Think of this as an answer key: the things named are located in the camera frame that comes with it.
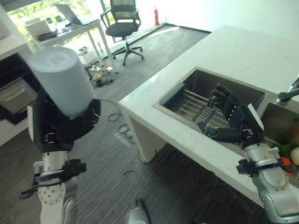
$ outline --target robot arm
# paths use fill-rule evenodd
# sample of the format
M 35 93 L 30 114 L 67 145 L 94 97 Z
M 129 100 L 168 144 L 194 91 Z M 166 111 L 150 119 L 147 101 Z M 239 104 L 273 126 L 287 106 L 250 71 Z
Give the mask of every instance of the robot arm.
M 271 222 L 299 222 L 299 203 L 282 169 L 279 150 L 265 144 L 263 124 L 252 105 L 241 104 L 221 84 L 212 94 L 215 106 L 222 110 L 230 128 L 210 127 L 199 122 L 202 132 L 213 140 L 235 143 L 243 149 L 246 159 L 239 161 L 237 170 L 251 177 Z
M 28 198 L 35 191 L 42 203 L 42 224 L 72 224 L 77 214 L 77 180 L 86 171 L 86 164 L 70 160 L 74 141 L 90 132 L 99 121 L 100 101 L 94 99 L 82 116 L 64 116 L 44 93 L 38 102 L 28 107 L 29 134 L 43 154 L 35 162 L 33 185 L 20 194 Z

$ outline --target gray carpet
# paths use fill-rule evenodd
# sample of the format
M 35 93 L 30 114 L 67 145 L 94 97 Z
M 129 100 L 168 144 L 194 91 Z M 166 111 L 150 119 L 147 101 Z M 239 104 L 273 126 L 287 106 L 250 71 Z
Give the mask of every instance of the gray carpet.
M 123 56 L 118 56 L 117 80 L 97 89 L 97 96 L 118 102 L 207 35 L 169 28 L 172 27 L 163 26 L 164 32 L 158 30 L 157 35 L 135 44 L 142 45 L 144 61 L 129 55 L 123 67 Z M 259 206 L 231 187 L 208 189 L 225 183 L 207 171 L 199 178 L 203 168 L 170 145 L 152 163 L 143 164 L 138 160 L 136 145 L 118 132 L 125 123 L 123 117 L 108 122 L 108 115 L 117 110 L 108 102 L 103 102 L 102 108 L 99 124 L 77 140 L 71 152 L 72 158 L 87 163 L 87 172 L 78 177 L 77 223 L 124 223 L 137 197 L 144 199 L 153 224 L 189 224 L 192 220 L 229 224 L 232 219 L 235 224 L 268 223 Z M 33 162 L 41 159 L 28 131 L 1 146 L 0 157 L 0 223 L 39 223 L 41 205 L 37 194 L 27 200 L 18 199 L 18 193 L 31 185 Z M 128 170 L 134 172 L 124 175 Z

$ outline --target oven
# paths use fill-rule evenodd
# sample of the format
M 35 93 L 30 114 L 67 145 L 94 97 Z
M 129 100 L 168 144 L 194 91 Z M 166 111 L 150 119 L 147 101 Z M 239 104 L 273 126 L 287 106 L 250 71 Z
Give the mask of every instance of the oven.
M 41 86 L 18 55 L 0 61 L 0 120 L 17 125 L 27 117 L 27 106 L 37 98 Z

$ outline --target marble countertop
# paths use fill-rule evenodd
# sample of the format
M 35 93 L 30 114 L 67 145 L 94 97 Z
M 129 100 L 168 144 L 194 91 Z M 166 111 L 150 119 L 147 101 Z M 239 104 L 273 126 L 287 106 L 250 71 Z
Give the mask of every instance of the marble countertop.
M 153 107 L 194 67 L 279 93 L 299 73 L 299 42 L 223 26 L 119 102 L 131 117 L 261 205 L 251 179 L 235 168 L 242 156 Z M 299 200 L 299 189 L 291 189 Z
M 0 60 L 7 58 L 27 48 L 27 42 L 23 38 L 11 34 L 0 40 Z

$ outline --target fire extinguisher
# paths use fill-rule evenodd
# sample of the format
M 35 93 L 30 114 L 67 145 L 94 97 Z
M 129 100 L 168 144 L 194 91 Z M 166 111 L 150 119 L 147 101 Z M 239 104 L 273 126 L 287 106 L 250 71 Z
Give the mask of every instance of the fire extinguisher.
M 158 9 L 157 7 L 154 7 L 154 15 L 155 15 L 155 25 L 159 25 L 159 16 L 158 16 Z

